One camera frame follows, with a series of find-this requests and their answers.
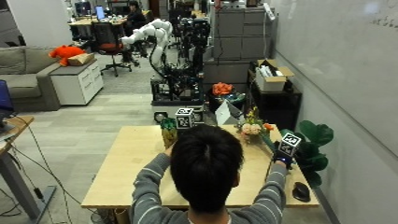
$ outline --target person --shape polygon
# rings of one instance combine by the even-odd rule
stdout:
[[[129,14],[127,16],[127,21],[131,23],[129,28],[132,30],[140,29],[147,22],[147,18],[143,15],[140,5],[137,1],[129,2]]]
[[[253,205],[229,212],[225,201],[232,188],[239,186],[244,163],[240,141],[220,127],[203,124],[191,128],[137,175],[131,223],[281,223],[288,173],[284,161],[274,160]],[[160,183],[169,166],[177,191],[189,202],[185,212],[161,206]]]

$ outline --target hand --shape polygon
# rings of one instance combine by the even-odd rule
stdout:
[[[296,150],[290,146],[285,147],[282,150],[281,147],[286,146],[286,144],[282,142],[280,143],[278,141],[274,142],[274,156],[273,156],[273,161],[274,163],[285,163],[286,168],[292,169],[292,163],[294,161],[294,153]],[[286,148],[292,150],[292,154],[286,154]]]
[[[172,151],[173,151],[175,144],[164,151],[164,154],[168,155],[168,157],[172,157]]]

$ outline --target black hair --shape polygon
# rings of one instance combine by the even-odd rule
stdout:
[[[201,124],[179,137],[171,173],[177,191],[196,212],[220,211],[243,162],[240,141],[220,127]]]
[[[139,2],[137,1],[131,1],[128,5],[135,6],[136,8],[140,8]]]

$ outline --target computer monitor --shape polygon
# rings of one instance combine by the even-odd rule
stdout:
[[[103,20],[104,19],[104,8],[96,7],[96,13],[97,13],[97,19]]]
[[[6,80],[0,80],[0,122],[3,119],[11,118],[14,114],[14,106],[10,97],[10,88]]]

